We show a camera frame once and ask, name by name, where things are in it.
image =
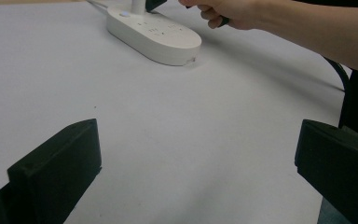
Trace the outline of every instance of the power strip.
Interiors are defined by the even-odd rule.
[[[196,60],[201,38],[194,31],[155,12],[134,11],[131,5],[107,9],[107,30],[145,57],[167,65]]]

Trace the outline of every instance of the white power strip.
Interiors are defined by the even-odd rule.
[[[154,11],[132,13],[131,5],[114,5],[106,23],[112,35],[158,63],[185,65],[200,51],[197,33]]]

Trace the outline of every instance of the table surface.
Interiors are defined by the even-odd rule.
[[[186,66],[152,62],[86,2],[0,6],[0,187],[65,126],[96,118],[103,169],[65,223],[314,224],[322,196],[294,165],[303,119],[337,124],[324,59],[261,31],[210,30]]]

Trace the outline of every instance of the black cable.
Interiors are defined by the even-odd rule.
[[[344,86],[345,96],[344,96],[344,102],[342,104],[341,109],[341,116],[339,118],[339,124],[338,128],[342,128],[342,126],[345,125],[347,117],[350,112],[351,108],[351,83],[350,78],[348,77],[347,72],[345,72],[344,68],[341,66],[341,64],[336,63],[328,58],[325,58],[328,63],[330,63],[331,66],[336,70],[336,72],[339,75],[339,78],[341,78],[342,85]]]

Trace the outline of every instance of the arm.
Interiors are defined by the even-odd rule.
[[[358,70],[358,8],[316,6],[288,0],[179,0],[199,5],[211,28],[219,15],[231,27],[280,36]]]

